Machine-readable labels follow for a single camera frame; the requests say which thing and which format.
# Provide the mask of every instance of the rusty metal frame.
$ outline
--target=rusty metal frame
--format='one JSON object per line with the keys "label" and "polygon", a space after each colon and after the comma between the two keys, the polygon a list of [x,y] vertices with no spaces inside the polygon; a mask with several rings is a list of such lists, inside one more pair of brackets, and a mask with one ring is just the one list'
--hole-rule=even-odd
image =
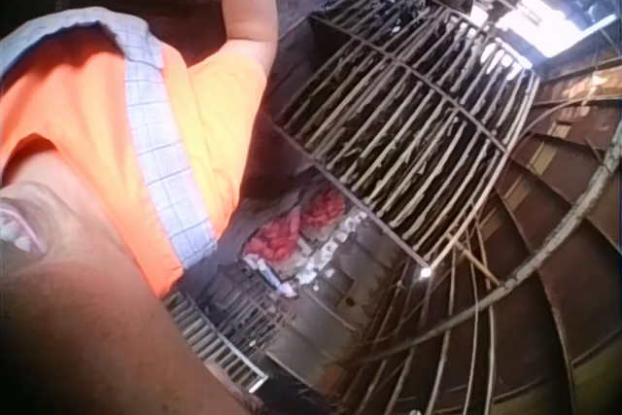
{"label": "rusty metal frame", "polygon": [[[529,175],[532,180],[534,180],[541,187],[544,187],[550,194],[553,194],[556,199],[562,201],[565,205],[569,207],[572,206],[572,201],[567,199],[566,196],[563,193],[561,193],[559,190],[557,190],[555,187],[548,184],[540,176],[540,174],[538,174],[529,164],[525,164],[521,162],[514,156],[510,158],[510,162],[512,163],[512,165],[519,168],[521,172]],[[596,232],[602,237],[602,239],[605,240],[611,246],[611,248],[613,248],[618,253],[618,255],[622,255],[622,250],[620,249],[620,246],[615,242],[615,240],[610,238],[606,232],[604,232],[596,224],[594,224],[594,222],[592,221],[589,215],[585,217],[585,221],[590,227],[596,230]]]}
{"label": "rusty metal frame", "polygon": [[[401,271],[401,275],[399,277],[399,281],[398,281],[399,284],[403,283],[403,280],[406,277],[406,273],[408,271],[409,266],[411,266],[411,262],[410,261],[406,261],[404,263],[403,269]],[[399,296],[400,292],[401,292],[401,287],[397,287],[396,288],[396,292],[394,293],[394,295],[393,295],[393,297],[391,299],[391,302],[389,303],[389,308],[385,312],[385,317],[382,320],[382,323],[380,325],[380,329],[378,330],[378,333],[376,335],[382,335],[382,333],[384,332],[387,323],[389,323],[389,317],[391,316],[391,312],[393,311],[393,308],[396,305],[397,297]],[[376,385],[378,384],[380,378],[382,377],[382,372],[384,371],[384,368],[385,368],[386,364],[387,364],[387,361],[383,360],[379,364],[379,366],[376,369],[376,371],[374,372],[373,378],[372,378],[371,382],[369,383],[369,385],[367,386],[367,390],[365,391],[365,394],[364,394],[363,398],[360,400],[359,405],[357,406],[357,409],[355,411],[355,413],[357,415],[361,413],[361,411],[364,409],[365,405],[369,402],[369,399],[373,395],[373,391],[374,391]],[[363,369],[360,367],[358,369],[358,371],[357,371],[357,374],[355,376],[354,381],[357,381],[358,378],[362,374],[363,374]]]}
{"label": "rusty metal frame", "polygon": [[[449,283],[449,304],[447,305],[447,315],[451,316],[454,312],[454,300],[456,296],[456,250],[453,251],[451,260],[451,280]],[[443,377],[443,371],[445,370],[445,364],[447,362],[447,353],[449,351],[449,342],[451,339],[451,329],[448,329],[443,334],[443,343],[440,349],[440,357],[438,359],[438,365],[436,367],[436,376],[434,377],[434,385],[432,387],[432,393],[428,399],[428,406],[426,408],[425,415],[432,415],[434,405],[436,404],[436,398],[438,397],[438,391],[440,389],[440,382]]]}
{"label": "rusty metal frame", "polygon": [[[479,216],[475,219],[475,234],[477,235],[477,243],[482,256],[484,265],[488,266],[488,256],[486,255],[486,244],[482,235]],[[484,280],[486,292],[490,293],[493,288],[489,280]],[[474,312],[479,312],[481,302],[477,302]],[[495,382],[497,379],[497,321],[495,317],[495,307],[491,304],[488,307],[488,330],[489,330],[489,347],[488,347],[488,378],[486,384],[486,397],[484,398],[484,415],[489,415],[495,396]]]}
{"label": "rusty metal frame", "polygon": [[[501,202],[501,206],[503,207],[503,210],[505,211],[505,213],[507,213],[507,215],[511,219],[512,225],[514,225],[514,228],[516,232],[518,233],[518,236],[520,237],[521,242],[523,243],[523,246],[525,247],[527,254],[531,256],[534,253],[534,247],[532,246],[531,242],[527,238],[527,234],[525,233],[525,230],[523,229],[521,224],[518,222],[518,219],[516,219],[516,215],[514,214],[514,211],[509,206],[509,204],[507,204],[507,200],[503,197],[503,195],[499,192],[499,190],[496,190],[496,195],[497,195],[497,199]],[[548,306],[551,312],[551,318],[553,319],[555,330],[557,331],[557,337],[558,337],[560,348],[562,349],[562,355],[564,358],[564,367],[566,369],[567,387],[569,391],[571,413],[575,414],[576,413],[576,396],[575,396],[574,373],[572,371],[572,359],[570,358],[568,338],[566,336],[566,329],[564,328],[564,323],[562,322],[560,311],[558,310],[557,306],[553,302],[553,297],[551,296],[551,292],[548,290],[548,288],[544,284],[544,279],[542,278],[542,274],[540,270],[537,271],[537,278],[538,278],[540,285],[542,286],[544,295],[546,296],[546,301],[548,303]]]}
{"label": "rusty metal frame", "polygon": [[561,136],[551,135],[549,133],[541,133],[539,131],[530,130],[527,132],[526,136],[534,137],[538,140],[541,140],[545,143],[550,143],[555,146],[562,146],[566,148],[571,148],[576,151],[581,151],[583,153],[587,153],[590,156],[594,156],[596,160],[600,161],[603,154],[606,150],[602,148],[596,148],[594,145],[591,145],[587,141],[585,143],[581,143],[579,141],[571,140],[570,138],[564,138]]}
{"label": "rusty metal frame", "polygon": [[544,240],[542,245],[534,252],[534,254],[518,266],[510,274],[510,277],[501,285],[491,291],[479,302],[479,310],[475,306],[464,310],[453,317],[441,322],[438,326],[430,329],[423,335],[406,339],[403,342],[390,347],[382,352],[369,355],[362,359],[358,359],[357,363],[370,363],[377,360],[386,359],[390,355],[402,352],[414,345],[419,345],[438,335],[441,335],[448,329],[463,323],[470,319],[476,311],[487,309],[499,300],[508,296],[514,289],[525,282],[529,277],[537,272],[540,266],[557,250],[560,245],[570,236],[571,233],[585,219],[596,202],[600,199],[606,184],[613,172],[618,168],[622,153],[622,121],[618,123],[615,134],[611,140],[611,145],[607,149],[603,163],[594,173],[590,183],[584,193],[579,196],[569,212],[564,216],[553,232]]}

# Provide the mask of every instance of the steel beam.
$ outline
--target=steel beam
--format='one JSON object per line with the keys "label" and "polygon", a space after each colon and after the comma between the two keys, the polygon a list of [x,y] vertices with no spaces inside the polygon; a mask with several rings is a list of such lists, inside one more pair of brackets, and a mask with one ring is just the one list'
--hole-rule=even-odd
{"label": "steel beam", "polygon": [[581,196],[577,199],[576,203],[572,206],[569,212],[564,216],[558,226],[549,234],[544,240],[542,245],[538,248],[534,254],[518,266],[511,274],[510,277],[498,288],[486,295],[480,300],[479,310],[475,306],[464,310],[457,315],[441,322],[438,326],[430,329],[423,335],[405,339],[403,342],[390,347],[382,352],[377,352],[369,356],[358,359],[355,363],[370,363],[381,359],[386,359],[389,356],[403,352],[406,349],[414,345],[419,345],[422,342],[426,342],[434,337],[443,334],[446,330],[452,329],[457,325],[462,324],[466,320],[472,318],[472,316],[480,310],[487,309],[491,305],[497,303],[499,300],[508,296],[518,286],[530,278],[541,265],[555,252],[564,241],[576,230],[581,222],[588,215],[590,210],[594,207],[596,202],[600,199],[606,184],[609,181],[611,175],[618,168],[620,163],[620,155],[622,153],[622,122],[618,123],[611,145],[609,146],[603,163],[594,173],[592,180]]}
{"label": "steel beam", "polygon": [[[404,265],[403,271],[401,273],[401,277],[399,278],[399,281],[403,284],[404,278],[406,276],[406,273],[408,271],[408,266],[410,265],[410,262],[406,262],[406,264]],[[401,290],[401,288],[396,290],[396,294],[393,297],[393,300],[391,301],[391,305],[389,306],[389,309],[387,310],[387,313],[385,314],[385,319],[382,322],[382,325],[380,326],[380,329],[378,331],[378,335],[382,335],[385,326],[387,325],[387,323],[389,323],[389,317],[391,316],[391,312],[393,310],[393,307],[396,304],[396,300],[397,300],[397,296],[399,295],[399,291]],[[371,397],[373,396],[373,393],[376,389],[376,386],[378,385],[378,382],[380,381],[380,378],[382,377],[382,373],[385,370],[385,367],[387,366],[387,360],[383,360],[382,362],[380,362],[380,364],[378,365],[378,368],[376,369],[374,375],[373,375],[373,379],[371,380],[371,382],[369,383],[369,386],[367,386],[367,390],[365,391],[365,394],[363,396],[363,399],[361,399],[361,401],[359,402],[359,405],[357,406],[357,409],[355,411],[355,415],[360,415],[365,406],[369,403]]]}
{"label": "steel beam", "polygon": [[[557,190],[555,187],[553,187],[552,185],[548,184],[541,177],[541,175],[538,174],[530,165],[527,165],[527,164],[521,162],[520,160],[518,160],[514,156],[510,158],[510,162],[515,167],[519,168],[521,170],[521,172],[527,174],[539,186],[545,188],[546,191],[548,191],[550,194],[553,194],[555,196],[555,198],[557,198],[558,200],[562,201],[569,208],[572,207],[572,201],[567,199],[566,196],[563,193],[561,193],[559,190]],[[604,239],[616,252],[618,252],[618,254],[622,255],[622,250],[620,250],[620,246],[611,237],[609,237],[609,235],[606,232],[604,232],[596,224],[594,224],[594,221],[592,221],[592,219],[590,218],[589,214],[587,216],[585,216],[585,221],[587,222],[587,224],[590,227],[592,227],[594,230],[596,230],[596,232],[602,237],[602,239]]]}
{"label": "steel beam", "polygon": [[[451,261],[451,281],[449,283],[449,303],[447,305],[447,316],[451,316],[454,312],[454,299],[456,295],[456,250],[453,251]],[[434,406],[436,404],[436,398],[438,397],[438,391],[440,389],[440,382],[443,378],[443,372],[445,370],[445,364],[447,363],[447,353],[449,351],[449,342],[451,339],[451,329],[448,329],[443,334],[443,344],[440,349],[440,357],[438,360],[438,366],[436,367],[436,376],[434,378],[434,385],[432,387],[432,393],[428,400],[428,406],[426,407],[425,415],[432,415]]]}
{"label": "steel beam", "polygon": [[428,87],[430,87],[431,89],[436,91],[438,94],[443,96],[443,98],[447,102],[449,102],[456,109],[458,109],[458,112],[460,112],[468,121],[470,121],[473,125],[475,125],[482,133],[484,133],[493,142],[493,144],[495,144],[495,146],[497,146],[500,149],[500,151],[502,151],[503,153],[506,152],[506,147],[497,139],[497,137],[495,135],[493,135],[488,130],[488,128],[486,128],[484,125],[482,125],[482,123],[471,112],[469,112],[467,109],[465,109],[465,107],[463,107],[456,99],[454,99],[453,96],[451,96],[449,93],[445,92],[445,90],[443,90],[441,87],[439,87],[437,84],[435,84],[434,82],[432,82],[431,80],[426,78],[425,75],[423,75],[422,73],[418,72],[417,70],[414,70],[413,68],[411,68],[411,66],[409,64],[407,64],[406,62],[404,62],[400,58],[394,56],[393,54],[391,54],[389,52],[384,51],[382,48],[380,48],[380,47],[376,46],[375,44],[369,42],[367,39],[363,38],[362,36],[360,36],[358,34],[355,34],[355,33],[352,33],[352,32],[350,32],[350,31],[348,31],[346,29],[343,29],[343,28],[341,28],[340,26],[338,26],[336,24],[332,24],[332,23],[326,21],[323,18],[318,17],[317,20],[320,21],[320,22],[323,22],[327,26],[331,26],[331,27],[341,31],[344,34],[352,36],[353,38],[363,42],[366,46],[374,49],[376,52],[379,52],[379,53],[381,53],[383,55],[386,55],[386,56],[392,58],[401,67],[404,67],[405,69],[410,70],[411,73],[413,75],[415,75],[418,80],[421,80],[422,82],[424,82]]}
{"label": "steel beam", "polygon": [[[521,241],[523,243],[523,246],[525,247],[526,252],[529,254],[529,256],[531,256],[534,253],[534,247],[529,241],[529,238],[527,237],[525,230],[523,229],[521,224],[518,222],[518,219],[516,219],[516,215],[514,214],[514,211],[512,211],[512,208],[509,206],[509,204],[507,203],[507,200],[503,197],[503,195],[498,190],[496,190],[496,194],[497,194],[498,200],[501,202],[501,206],[503,207],[503,210],[507,213],[507,215],[511,219],[512,225],[514,225],[516,232],[521,238]],[[570,358],[570,351],[569,351],[568,338],[566,336],[566,329],[564,328],[564,323],[562,321],[562,316],[560,314],[560,311],[558,307],[556,306],[556,304],[553,302],[552,294],[548,290],[546,285],[544,284],[544,278],[542,277],[540,270],[537,271],[537,277],[538,277],[540,285],[542,286],[542,290],[544,291],[544,296],[546,296],[546,301],[548,302],[548,306],[551,312],[551,317],[555,325],[555,330],[557,331],[557,337],[559,340],[560,348],[562,350],[562,356],[564,359],[564,367],[566,369],[566,379],[567,379],[566,382],[567,382],[567,388],[569,392],[571,413],[575,414],[576,413],[576,396],[575,396],[575,389],[574,389],[575,388],[574,373],[572,371],[572,360]]]}
{"label": "steel beam", "polygon": [[[486,255],[486,244],[482,235],[482,229],[479,224],[479,218],[475,219],[475,234],[482,256],[484,265],[488,266],[488,255]],[[486,292],[489,294],[493,288],[490,281],[484,281]],[[480,302],[478,301],[473,309],[474,313],[479,313]],[[486,383],[486,397],[484,398],[484,415],[489,415],[493,405],[495,396],[495,382],[497,379],[497,321],[495,318],[495,308],[491,304],[488,307],[488,330],[489,330],[489,346],[488,346],[488,378]]]}
{"label": "steel beam", "polygon": [[594,145],[591,145],[587,141],[585,143],[581,143],[579,141],[571,140],[569,138],[564,138],[561,136],[550,135],[548,133],[541,133],[539,131],[530,130],[527,132],[526,136],[532,136],[540,141],[544,141],[546,143],[551,143],[555,146],[563,146],[565,148],[571,148],[575,151],[581,151],[582,153],[587,153],[590,156],[594,156],[596,160],[600,161],[605,154],[605,150],[602,148],[595,148]]}

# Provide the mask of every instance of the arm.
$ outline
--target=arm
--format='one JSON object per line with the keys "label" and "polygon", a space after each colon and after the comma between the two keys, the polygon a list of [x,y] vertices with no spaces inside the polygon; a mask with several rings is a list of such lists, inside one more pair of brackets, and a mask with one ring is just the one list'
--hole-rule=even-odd
{"label": "arm", "polygon": [[239,52],[255,59],[266,76],[270,72],[279,27],[275,0],[222,0],[226,44],[223,51]]}
{"label": "arm", "polygon": [[96,219],[39,184],[0,192],[48,245],[0,242],[3,399],[20,413],[248,414]]}

